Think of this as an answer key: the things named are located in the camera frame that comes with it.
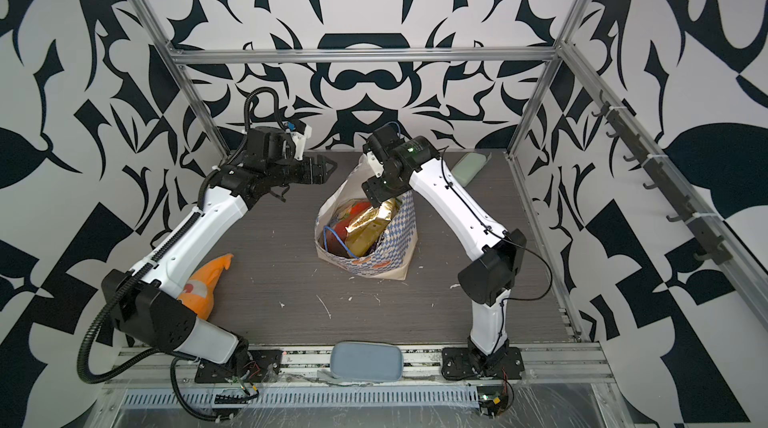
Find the red fruit snack bag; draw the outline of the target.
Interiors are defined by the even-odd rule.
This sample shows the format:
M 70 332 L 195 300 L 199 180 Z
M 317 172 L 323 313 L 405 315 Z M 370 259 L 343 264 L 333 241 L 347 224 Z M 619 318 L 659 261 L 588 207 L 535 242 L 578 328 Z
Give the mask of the red fruit snack bag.
M 354 231 L 353 223 L 370 207 L 371 203 L 367 200 L 350 200 L 341 204 L 323 229 L 320 241 L 324 249 L 335 256 L 350 258 L 351 251 L 346 240 Z

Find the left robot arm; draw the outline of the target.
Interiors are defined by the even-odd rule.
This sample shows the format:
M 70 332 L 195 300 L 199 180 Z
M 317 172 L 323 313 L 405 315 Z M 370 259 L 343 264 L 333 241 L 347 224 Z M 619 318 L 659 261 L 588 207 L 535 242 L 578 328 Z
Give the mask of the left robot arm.
M 204 178 L 192 211 L 166 239 L 129 270 L 102 281 L 105 305 L 88 327 L 76 357 L 78 378 L 105 383 L 150 356 L 167 354 L 214 365 L 228 382 L 243 386 L 253 364 L 242 336 L 205 320 L 180 300 L 199 263 L 219 239 L 265 196 L 284 200 L 294 185 L 322 185 L 337 168 L 327 157 L 308 156 L 312 130 L 273 108 L 274 127 L 254 126 L 251 107 L 272 88 L 258 88 L 244 102 L 244 136 L 238 147 Z M 146 350 L 103 373 L 89 365 L 93 345 L 107 323 L 144 343 Z

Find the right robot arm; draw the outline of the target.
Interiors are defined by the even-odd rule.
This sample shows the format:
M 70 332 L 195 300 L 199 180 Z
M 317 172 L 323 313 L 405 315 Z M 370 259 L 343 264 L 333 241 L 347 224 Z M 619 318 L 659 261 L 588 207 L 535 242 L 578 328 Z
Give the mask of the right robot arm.
M 488 215 L 456 180 L 426 138 L 405 139 L 391 126 L 367 139 L 364 154 L 374 175 L 362 190 L 375 206 L 416 192 L 453 231 L 469 259 L 458 282 L 471 301 L 472 325 L 464 348 L 442 351 L 441 375 L 449 381 L 519 380 L 524 363 L 507 334 L 507 306 L 525 254 L 527 239 Z

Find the blue checkered paper bag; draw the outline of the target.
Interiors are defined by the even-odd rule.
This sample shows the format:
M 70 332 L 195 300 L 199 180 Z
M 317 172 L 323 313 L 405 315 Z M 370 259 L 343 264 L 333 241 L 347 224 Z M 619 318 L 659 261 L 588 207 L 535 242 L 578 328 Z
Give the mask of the blue checkered paper bag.
M 320 259 L 353 276 L 403 281 L 418 243 L 412 193 L 375 207 L 363 183 L 374 176 L 369 157 L 357 166 L 321 206 L 315 222 Z

